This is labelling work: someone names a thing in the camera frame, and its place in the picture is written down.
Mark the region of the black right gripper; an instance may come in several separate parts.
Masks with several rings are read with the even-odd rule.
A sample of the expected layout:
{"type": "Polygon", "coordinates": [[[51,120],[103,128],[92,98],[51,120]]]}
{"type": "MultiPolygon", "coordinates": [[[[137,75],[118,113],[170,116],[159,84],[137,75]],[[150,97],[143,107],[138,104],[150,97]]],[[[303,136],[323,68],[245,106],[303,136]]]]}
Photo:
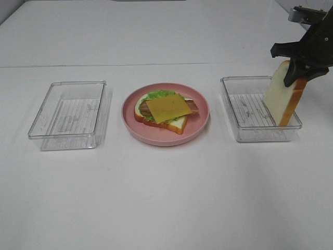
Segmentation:
{"type": "Polygon", "coordinates": [[[291,58],[284,77],[287,88],[297,79],[311,81],[324,76],[332,66],[332,9],[320,22],[309,26],[300,41],[275,43],[271,48],[272,57],[291,58]]]}

